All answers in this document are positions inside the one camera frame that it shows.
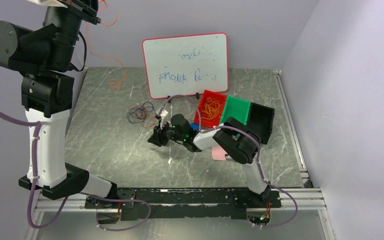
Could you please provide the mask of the blue eraser block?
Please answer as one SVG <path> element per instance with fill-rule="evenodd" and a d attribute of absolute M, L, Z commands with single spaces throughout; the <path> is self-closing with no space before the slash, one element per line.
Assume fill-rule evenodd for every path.
<path fill-rule="evenodd" d="M 199 125 L 197 123 L 192 122 L 192 123 L 190 123 L 190 126 L 194 131 L 199 130 Z"/>

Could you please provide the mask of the pink clipboard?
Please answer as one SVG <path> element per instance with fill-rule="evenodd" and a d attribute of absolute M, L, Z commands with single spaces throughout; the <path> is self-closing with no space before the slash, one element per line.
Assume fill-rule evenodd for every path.
<path fill-rule="evenodd" d="M 231 156 L 221 146 L 212 147 L 211 158 L 214 161 L 229 161 L 229 162 L 233 161 Z"/>

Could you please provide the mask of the whiteboard with pink frame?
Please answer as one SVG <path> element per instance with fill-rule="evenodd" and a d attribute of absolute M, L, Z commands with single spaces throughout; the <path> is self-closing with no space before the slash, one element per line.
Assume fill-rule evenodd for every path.
<path fill-rule="evenodd" d="M 224 32 L 148 38 L 142 41 L 152 99 L 229 89 L 229 46 Z"/>

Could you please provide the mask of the aluminium rail frame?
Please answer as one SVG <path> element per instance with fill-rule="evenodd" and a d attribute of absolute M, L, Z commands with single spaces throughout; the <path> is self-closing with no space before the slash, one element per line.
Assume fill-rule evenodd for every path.
<path fill-rule="evenodd" d="M 273 208 L 267 207 L 262 208 L 249 208 L 247 210 L 247 218 L 241 220 L 248 220 L 253 226 L 258 226 L 260 228 L 275 228 L 275 223 L 270 223 L 270 220 L 273 220 L 274 217 L 271 213 L 275 210 L 286 210 L 292 211 L 292 216 L 286 220 L 282 220 L 278 223 L 278 226 L 283 226 L 291 222 L 298 215 L 298 211 L 318 211 L 321 226 L 324 232 L 324 235 L 328 240 L 336 239 L 334 230 L 332 228 L 328 213 L 327 206 L 322 195 L 322 192 L 319 188 L 286 188 L 286 189 L 275 189 L 272 188 L 271 191 L 279 192 L 281 207 Z M 99 200 L 96 196 L 91 196 L 88 194 L 77 193 L 67 197 L 49 197 L 48 192 L 45 189 L 40 191 L 38 200 L 33 205 L 34 211 L 86 211 L 86 212 L 95 212 L 97 214 L 106 214 L 105 220 L 110 224 L 115 223 L 116 220 L 121 220 L 121 211 L 111 210 L 100 212 L 96 209 L 86 209 L 85 202 L 88 197 Z M 123 200 L 119 198 L 112 200 L 100 200 L 109 203 L 119 203 L 121 204 Z M 144 221 L 152 219 L 148 215 L 143 218 Z"/>

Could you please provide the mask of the black plastic bin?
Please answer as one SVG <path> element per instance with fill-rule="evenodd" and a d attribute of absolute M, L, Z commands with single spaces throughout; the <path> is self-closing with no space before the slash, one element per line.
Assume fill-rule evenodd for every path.
<path fill-rule="evenodd" d="M 260 136 L 260 143 L 267 145 L 273 132 L 275 109 L 251 102 L 246 125 Z"/>

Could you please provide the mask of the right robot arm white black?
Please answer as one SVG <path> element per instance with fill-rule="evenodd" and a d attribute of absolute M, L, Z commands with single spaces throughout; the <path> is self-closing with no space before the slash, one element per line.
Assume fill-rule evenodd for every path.
<path fill-rule="evenodd" d="M 246 186 L 251 191 L 250 202 L 262 207 L 269 200 L 272 189 L 260 160 L 259 134 L 233 117 L 207 130 L 194 129 L 182 114 L 171 117 L 170 122 L 158 116 L 158 125 L 153 128 L 147 142 L 155 146 L 166 146 L 169 141 L 182 145 L 192 153 L 220 146 L 233 161 L 242 165 Z"/>

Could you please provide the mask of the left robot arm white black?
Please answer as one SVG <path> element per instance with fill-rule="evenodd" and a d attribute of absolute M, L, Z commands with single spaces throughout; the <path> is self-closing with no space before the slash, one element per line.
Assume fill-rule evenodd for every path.
<path fill-rule="evenodd" d="M 18 181 L 51 200 L 75 194 L 98 197 L 106 208 L 119 200 L 117 185 L 65 161 L 66 128 L 73 104 L 75 44 L 82 22 L 97 25 L 96 0 L 38 0 L 46 6 L 42 27 L 31 30 L 0 20 L 0 67 L 23 77 L 21 103 L 30 136 L 28 173 Z"/>

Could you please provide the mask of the red plastic bin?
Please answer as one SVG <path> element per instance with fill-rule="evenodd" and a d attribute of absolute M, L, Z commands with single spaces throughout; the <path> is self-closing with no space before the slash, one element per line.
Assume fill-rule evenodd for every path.
<path fill-rule="evenodd" d="M 227 97 L 227 95 L 222 93 L 207 89 L 204 90 L 197 107 L 200 117 L 198 113 L 196 113 L 194 123 L 201 123 L 201 127 L 207 128 L 218 126 L 220 124 Z"/>

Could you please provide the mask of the green plastic bin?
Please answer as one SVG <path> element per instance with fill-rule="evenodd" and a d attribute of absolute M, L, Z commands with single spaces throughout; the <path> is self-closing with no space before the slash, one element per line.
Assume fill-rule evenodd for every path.
<path fill-rule="evenodd" d="M 234 96 L 228 96 L 219 123 L 224 123 L 229 117 L 235 118 L 246 125 L 251 102 Z"/>

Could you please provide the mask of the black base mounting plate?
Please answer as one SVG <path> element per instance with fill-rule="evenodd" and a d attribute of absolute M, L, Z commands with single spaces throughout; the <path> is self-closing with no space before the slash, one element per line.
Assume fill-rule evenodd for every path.
<path fill-rule="evenodd" d="M 87 197 L 84 207 L 101 213 L 121 211 L 122 221 L 151 219 L 218 218 L 247 219 L 248 209 L 280 208 L 280 194 L 271 190 L 261 197 L 247 187 L 217 188 L 119 188 L 123 202 Z"/>

